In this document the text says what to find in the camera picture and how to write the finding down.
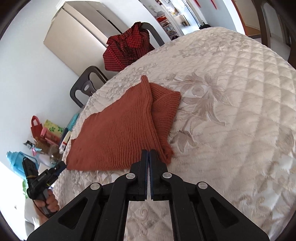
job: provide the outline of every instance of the folded sweater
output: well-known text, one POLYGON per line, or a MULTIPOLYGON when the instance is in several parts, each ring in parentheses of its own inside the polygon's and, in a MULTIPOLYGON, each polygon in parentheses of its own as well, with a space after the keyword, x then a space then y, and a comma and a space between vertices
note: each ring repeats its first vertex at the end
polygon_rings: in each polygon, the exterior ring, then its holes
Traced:
POLYGON ((170 163, 168 144, 180 92, 149 83, 129 88, 102 112, 90 115, 78 137, 71 141, 67 169, 79 171, 126 169, 140 160, 142 149, 157 150, 170 163))

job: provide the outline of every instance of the bag handle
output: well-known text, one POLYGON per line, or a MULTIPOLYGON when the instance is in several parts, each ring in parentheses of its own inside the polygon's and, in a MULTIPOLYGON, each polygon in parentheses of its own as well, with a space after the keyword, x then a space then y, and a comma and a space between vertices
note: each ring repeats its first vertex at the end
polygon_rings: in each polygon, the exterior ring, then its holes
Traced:
POLYGON ((35 126, 35 125, 34 125, 34 121, 37 122, 37 125, 40 125, 40 121, 39 121, 38 117, 35 116, 35 115, 33 115, 32 120, 31 120, 31 125, 32 125, 32 127, 35 126))

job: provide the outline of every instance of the red bag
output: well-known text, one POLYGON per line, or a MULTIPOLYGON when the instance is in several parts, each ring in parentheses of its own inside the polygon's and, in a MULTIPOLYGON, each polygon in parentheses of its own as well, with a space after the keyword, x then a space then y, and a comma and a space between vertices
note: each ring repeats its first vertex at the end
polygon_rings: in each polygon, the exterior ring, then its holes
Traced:
POLYGON ((40 123, 37 116, 33 115, 32 120, 31 120, 31 125, 32 125, 31 132, 32 132, 33 138, 36 140, 40 140, 41 131, 42 131, 43 127, 42 127, 42 124, 40 123))

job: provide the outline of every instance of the chair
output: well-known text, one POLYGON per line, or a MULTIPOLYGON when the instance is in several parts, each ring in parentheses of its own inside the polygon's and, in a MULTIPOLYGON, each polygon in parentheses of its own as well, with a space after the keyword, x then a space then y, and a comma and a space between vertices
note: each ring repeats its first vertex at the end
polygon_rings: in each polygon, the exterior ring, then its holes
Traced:
POLYGON ((262 44, 271 47, 271 31, 269 28, 264 4, 269 4, 276 11, 279 23, 282 28, 284 44, 291 47, 288 62, 296 68, 296 20, 294 17, 295 8, 293 1, 283 0, 252 0, 257 11, 262 44))
POLYGON ((83 107, 83 104, 77 99, 76 97, 76 91, 80 90, 83 94, 88 95, 91 97, 95 92, 96 89, 94 88, 94 85, 92 81, 90 80, 90 74, 95 73, 100 80, 106 84, 108 79, 105 77, 105 75, 96 67, 96 66, 90 66, 88 67, 82 75, 78 78, 76 83, 73 85, 73 87, 70 90, 70 97, 74 102, 80 107, 83 107))
POLYGON ((165 44, 165 42, 163 41, 163 39, 161 38, 159 33, 155 30, 155 28, 151 24, 142 23, 141 28, 142 29, 147 29, 147 30, 150 31, 150 33, 152 34, 152 36, 155 38, 156 42, 158 43, 159 47, 163 46, 165 44))

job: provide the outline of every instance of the person's arm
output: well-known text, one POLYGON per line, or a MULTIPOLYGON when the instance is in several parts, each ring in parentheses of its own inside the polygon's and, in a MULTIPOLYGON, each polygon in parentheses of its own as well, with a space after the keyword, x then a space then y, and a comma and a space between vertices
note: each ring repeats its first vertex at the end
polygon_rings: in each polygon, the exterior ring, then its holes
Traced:
MULTIPOLYGON (((53 194, 52 190, 48 190, 48 198, 46 199, 46 204, 48 205, 48 209, 54 213, 56 211, 59 210, 59 205, 58 205, 58 201, 55 198, 55 195, 53 194)), ((41 200, 34 200, 35 204, 34 208, 35 211, 39 217, 39 225, 42 225, 43 223, 45 223, 48 218, 39 210, 42 207, 45 207, 45 202, 41 201, 41 200)))

